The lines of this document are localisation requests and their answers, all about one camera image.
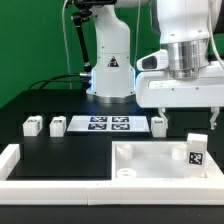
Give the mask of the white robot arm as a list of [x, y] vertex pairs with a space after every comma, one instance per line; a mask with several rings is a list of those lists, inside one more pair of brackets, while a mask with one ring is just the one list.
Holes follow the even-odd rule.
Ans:
[[150, 1], [161, 49], [129, 62], [130, 30], [112, 5], [92, 8], [97, 35], [97, 64], [91, 71], [87, 96], [104, 103], [123, 103], [136, 97], [142, 108], [209, 108], [216, 125], [224, 107], [224, 61], [210, 62], [207, 49], [215, 46], [213, 32], [224, 0], [118, 0], [120, 7]]

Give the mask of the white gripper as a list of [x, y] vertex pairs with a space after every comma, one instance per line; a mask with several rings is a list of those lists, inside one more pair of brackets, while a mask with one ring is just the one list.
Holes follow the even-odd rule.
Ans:
[[174, 79], [168, 73], [168, 52], [159, 50], [137, 61], [136, 101], [141, 108], [158, 108], [168, 129], [165, 108], [212, 107], [211, 129], [215, 130], [224, 107], [224, 70], [217, 61], [199, 70], [193, 79]]

